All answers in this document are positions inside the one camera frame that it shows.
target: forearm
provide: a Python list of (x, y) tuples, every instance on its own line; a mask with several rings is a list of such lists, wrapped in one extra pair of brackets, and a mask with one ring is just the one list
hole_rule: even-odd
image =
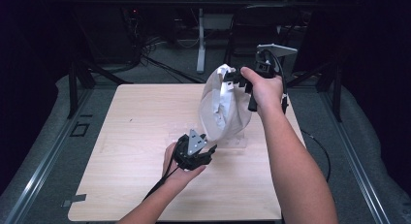
[(147, 197), (141, 204), (125, 215), (118, 223), (155, 223), (166, 206), (181, 191), (171, 183), (165, 183)]
[(272, 181), (287, 223), (334, 223), (332, 194), (281, 109), (261, 114)]

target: silver metal part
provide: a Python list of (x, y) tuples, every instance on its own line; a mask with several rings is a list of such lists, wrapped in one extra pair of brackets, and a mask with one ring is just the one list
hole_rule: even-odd
[(206, 146), (206, 141), (197, 134), (193, 129), (190, 130), (189, 141), (188, 141), (188, 155), (193, 155), (195, 152), (201, 150)]
[(258, 51), (262, 51), (263, 49), (270, 50), (276, 57), (282, 57), (297, 53), (297, 50), (295, 48), (282, 47), (276, 44), (257, 45)]

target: left hand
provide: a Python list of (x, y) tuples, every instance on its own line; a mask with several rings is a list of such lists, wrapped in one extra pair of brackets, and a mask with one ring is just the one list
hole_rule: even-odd
[[(172, 143), (170, 144), (167, 149), (166, 153), (164, 155), (164, 162), (163, 162), (163, 175), (166, 172), (167, 168), (169, 167), (170, 159), (173, 157), (173, 152), (175, 149), (175, 144)], [(174, 171), (178, 165), (176, 162), (173, 160), (172, 165), (169, 170), (169, 174)], [(197, 169), (193, 171), (184, 171), (180, 168), (178, 168), (170, 177), (166, 179), (165, 183), (172, 184), (173, 186), (176, 186), (176, 188), (180, 191), (184, 189), (185, 186), (196, 176), (198, 176), (202, 171), (204, 171), (206, 168), (206, 165), (202, 165), (198, 167)]]

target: right hand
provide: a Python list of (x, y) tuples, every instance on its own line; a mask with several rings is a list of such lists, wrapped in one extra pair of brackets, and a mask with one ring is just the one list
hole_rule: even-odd
[(282, 78), (276, 76), (272, 79), (264, 79), (248, 67), (240, 69), (241, 74), (253, 83), (253, 95), (258, 106), (258, 114), (262, 112), (281, 110), (281, 98), (283, 95)]

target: hand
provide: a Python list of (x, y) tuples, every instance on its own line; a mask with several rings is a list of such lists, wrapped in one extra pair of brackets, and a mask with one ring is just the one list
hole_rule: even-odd
[(241, 74), (253, 84), (253, 95), (258, 107), (259, 115), (272, 109), (281, 109), (283, 94), (282, 78), (264, 79), (247, 67), (240, 69)]
[[(164, 163), (163, 163), (163, 175), (166, 172), (167, 168), (169, 167), (170, 159), (173, 157), (173, 152), (175, 149), (175, 143), (170, 144), (164, 155)], [(174, 186), (174, 188), (178, 189), (178, 191), (182, 191), (185, 186), (196, 176), (198, 176), (204, 169), (206, 165), (202, 165), (199, 168), (193, 171), (184, 171), (178, 167), (176, 162), (173, 160), (172, 165), (169, 170), (169, 174), (173, 172), (173, 174), (166, 179), (165, 184), (170, 184)]]

